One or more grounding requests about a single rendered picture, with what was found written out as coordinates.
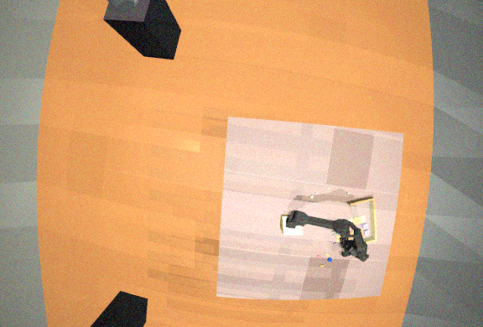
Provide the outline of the tan u-shaped low wall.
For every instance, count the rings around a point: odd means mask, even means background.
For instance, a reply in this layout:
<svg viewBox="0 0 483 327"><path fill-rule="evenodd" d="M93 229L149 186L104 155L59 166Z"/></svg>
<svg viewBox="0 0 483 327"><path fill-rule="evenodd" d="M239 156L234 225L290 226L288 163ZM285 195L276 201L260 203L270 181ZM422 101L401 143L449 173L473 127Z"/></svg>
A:
<svg viewBox="0 0 483 327"><path fill-rule="evenodd" d="M346 203L351 206L351 221L361 229L363 241L366 244L378 241L376 199L369 196Z"/></svg>

